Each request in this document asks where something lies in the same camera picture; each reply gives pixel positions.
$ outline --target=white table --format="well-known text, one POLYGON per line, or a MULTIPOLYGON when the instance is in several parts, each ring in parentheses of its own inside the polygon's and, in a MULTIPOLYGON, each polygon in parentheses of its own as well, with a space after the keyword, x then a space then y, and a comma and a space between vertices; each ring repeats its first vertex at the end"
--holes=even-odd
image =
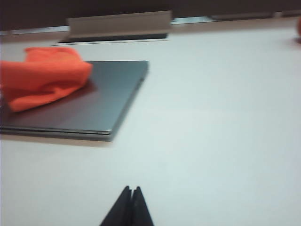
MULTIPOLYGON (((125 185, 156 226, 301 225, 296 18, 174 25, 167 41, 72 45, 149 60, 113 142, 1 136, 2 226, 97 226, 125 185)), ((1 59, 64 32, 2 38, 1 59)))

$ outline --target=black object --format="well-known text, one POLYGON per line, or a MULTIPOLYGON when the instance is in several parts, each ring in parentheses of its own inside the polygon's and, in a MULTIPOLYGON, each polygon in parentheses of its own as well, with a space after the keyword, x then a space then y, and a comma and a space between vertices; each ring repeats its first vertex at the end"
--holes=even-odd
POLYGON ((106 36, 106 37, 70 38, 70 39, 62 40, 58 43, 88 42, 88 41, 140 40, 140 39, 165 39, 166 37, 167 37, 167 33, 122 35, 122 36, 120 35, 120 36, 106 36))
POLYGON ((140 187, 124 188, 100 226, 154 226, 140 187))

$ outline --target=orange cloth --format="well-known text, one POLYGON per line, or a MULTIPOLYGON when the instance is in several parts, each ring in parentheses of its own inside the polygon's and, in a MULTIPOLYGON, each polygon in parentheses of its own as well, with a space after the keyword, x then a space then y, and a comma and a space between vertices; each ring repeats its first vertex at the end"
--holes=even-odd
POLYGON ((25 62, 1 61, 1 92, 11 110, 51 103, 83 87, 92 65, 72 48, 25 49, 25 62))

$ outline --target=orange microfiber towel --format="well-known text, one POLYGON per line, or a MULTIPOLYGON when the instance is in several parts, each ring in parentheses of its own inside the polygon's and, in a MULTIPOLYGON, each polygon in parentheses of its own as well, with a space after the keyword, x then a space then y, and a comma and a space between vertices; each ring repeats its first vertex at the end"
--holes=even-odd
POLYGON ((26 48, 25 62, 1 61, 1 92, 11 110, 51 103, 83 87, 92 65, 72 48, 26 48))

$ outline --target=laptop lid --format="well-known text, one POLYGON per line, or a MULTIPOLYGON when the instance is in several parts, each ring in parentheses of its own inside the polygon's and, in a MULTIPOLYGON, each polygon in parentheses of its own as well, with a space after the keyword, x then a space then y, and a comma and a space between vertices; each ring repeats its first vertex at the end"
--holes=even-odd
POLYGON ((90 62, 86 85, 47 105, 13 113, 2 101, 1 132, 46 137, 112 138, 147 73, 147 61, 90 62))

